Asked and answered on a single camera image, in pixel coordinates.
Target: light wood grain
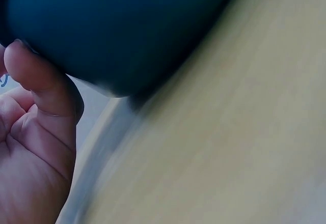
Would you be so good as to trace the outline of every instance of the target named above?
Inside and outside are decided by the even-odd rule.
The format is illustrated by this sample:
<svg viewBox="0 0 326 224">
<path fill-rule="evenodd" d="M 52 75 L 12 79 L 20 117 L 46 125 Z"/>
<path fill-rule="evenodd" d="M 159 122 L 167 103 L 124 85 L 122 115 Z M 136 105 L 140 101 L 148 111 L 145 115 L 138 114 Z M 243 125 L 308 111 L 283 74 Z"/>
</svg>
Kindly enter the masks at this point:
<svg viewBox="0 0 326 224">
<path fill-rule="evenodd" d="M 79 221 L 324 223 L 325 3 L 233 0 L 142 109 Z"/>
</svg>

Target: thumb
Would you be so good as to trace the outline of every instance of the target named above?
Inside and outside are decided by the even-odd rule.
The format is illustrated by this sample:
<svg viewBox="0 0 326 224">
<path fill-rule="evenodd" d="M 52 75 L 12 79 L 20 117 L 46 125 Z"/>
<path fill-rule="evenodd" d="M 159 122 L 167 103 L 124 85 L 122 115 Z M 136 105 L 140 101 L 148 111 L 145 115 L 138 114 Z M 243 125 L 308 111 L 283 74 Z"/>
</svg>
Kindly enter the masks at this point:
<svg viewBox="0 0 326 224">
<path fill-rule="evenodd" d="M 19 40 L 6 48 L 4 63 L 9 75 L 32 92 L 39 123 L 61 141 L 71 144 L 72 138 L 67 135 L 74 136 L 84 110 L 73 82 Z"/>
</svg>

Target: teal mug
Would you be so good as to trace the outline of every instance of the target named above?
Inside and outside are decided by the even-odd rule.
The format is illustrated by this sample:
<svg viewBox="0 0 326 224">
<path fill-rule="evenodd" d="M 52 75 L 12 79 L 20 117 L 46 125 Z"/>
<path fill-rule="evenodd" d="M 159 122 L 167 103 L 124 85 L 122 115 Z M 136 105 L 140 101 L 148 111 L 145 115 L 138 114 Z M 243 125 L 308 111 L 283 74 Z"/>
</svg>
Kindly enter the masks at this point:
<svg viewBox="0 0 326 224">
<path fill-rule="evenodd" d="M 0 0 L 0 43 L 20 39 L 63 72 L 117 97 L 184 58 L 225 0 Z"/>
</svg>

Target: skin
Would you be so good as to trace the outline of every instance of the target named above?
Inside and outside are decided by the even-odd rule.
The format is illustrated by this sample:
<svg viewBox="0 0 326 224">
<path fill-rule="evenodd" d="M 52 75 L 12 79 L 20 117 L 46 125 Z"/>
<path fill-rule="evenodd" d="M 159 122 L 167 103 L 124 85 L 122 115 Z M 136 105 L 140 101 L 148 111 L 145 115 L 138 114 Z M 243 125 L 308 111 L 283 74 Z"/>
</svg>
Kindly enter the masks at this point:
<svg viewBox="0 0 326 224">
<path fill-rule="evenodd" d="M 0 46 L 5 73 L 21 87 L 0 95 L 0 223 L 55 223 L 71 187 L 83 100 L 18 40 Z"/>
</svg>

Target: finger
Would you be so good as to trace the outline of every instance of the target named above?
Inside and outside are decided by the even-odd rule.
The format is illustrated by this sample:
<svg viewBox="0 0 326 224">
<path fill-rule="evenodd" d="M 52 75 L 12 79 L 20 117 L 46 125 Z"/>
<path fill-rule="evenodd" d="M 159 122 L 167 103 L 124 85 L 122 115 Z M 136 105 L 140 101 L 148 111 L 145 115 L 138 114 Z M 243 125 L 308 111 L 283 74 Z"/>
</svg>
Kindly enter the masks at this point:
<svg viewBox="0 0 326 224">
<path fill-rule="evenodd" d="M 20 41 L 6 48 L 4 61 L 10 76 L 32 92 L 41 126 L 73 147 L 75 127 L 83 111 L 80 108 L 84 107 L 76 86 Z"/>
<path fill-rule="evenodd" d="M 25 110 L 25 112 L 28 112 L 34 104 L 33 94 L 22 87 L 11 89 L 4 93 L 4 95 L 8 95 L 13 98 L 19 104 L 19 106 Z"/>
<path fill-rule="evenodd" d="M 0 76 L 3 76 L 6 74 L 6 68 L 4 64 L 4 54 L 5 54 L 5 48 L 0 44 Z"/>
</svg>

